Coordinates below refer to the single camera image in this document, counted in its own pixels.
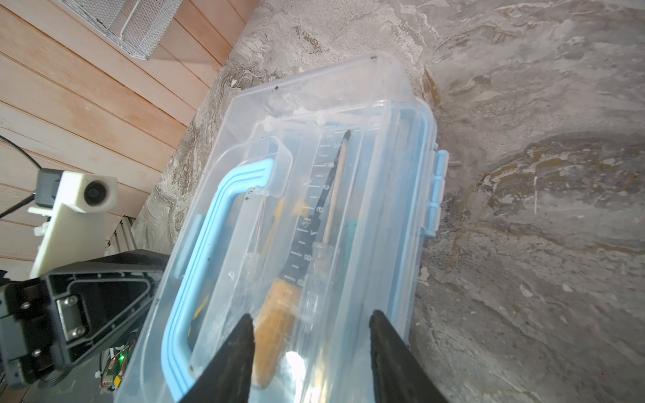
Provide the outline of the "blue plastic tool box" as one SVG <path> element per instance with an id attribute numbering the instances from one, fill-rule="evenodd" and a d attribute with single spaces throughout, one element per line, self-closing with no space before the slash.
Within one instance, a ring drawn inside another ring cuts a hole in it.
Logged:
<path id="1" fill-rule="evenodd" d="M 118 402 L 178 402 L 283 266 L 320 144 L 352 132 L 324 298 L 302 299 L 273 381 L 252 402 L 372 402 L 370 319 L 402 339 L 423 243 L 438 234 L 449 154 L 403 65 L 375 52 L 240 92 L 184 220 Z"/>

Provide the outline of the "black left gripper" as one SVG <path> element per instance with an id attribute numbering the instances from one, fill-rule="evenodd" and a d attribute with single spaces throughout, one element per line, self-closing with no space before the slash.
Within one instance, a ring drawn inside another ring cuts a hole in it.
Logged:
<path id="1" fill-rule="evenodd" d="M 169 256 L 133 250 L 63 265 L 32 280 L 1 275 L 1 372 L 10 386 L 57 386 L 66 370 L 116 344 L 148 312 Z M 151 286 L 73 286 L 74 281 L 144 280 Z"/>

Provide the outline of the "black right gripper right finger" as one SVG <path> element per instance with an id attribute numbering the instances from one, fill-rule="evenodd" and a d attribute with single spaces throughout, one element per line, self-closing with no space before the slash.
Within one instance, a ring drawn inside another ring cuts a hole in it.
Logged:
<path id="1" fill-rule="evenodd" d="M 375 402 L 448 401 L 382 311 L 372 313 L 370 331 Z"/>

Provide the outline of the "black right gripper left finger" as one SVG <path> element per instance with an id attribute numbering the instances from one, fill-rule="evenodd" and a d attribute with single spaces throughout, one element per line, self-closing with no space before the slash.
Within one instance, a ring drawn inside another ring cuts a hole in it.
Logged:
<path id="1" fill-rule="evenodd" d="M 248 402 L 254 355 L 253 320 L 246 313 L 180 403 Z"/>

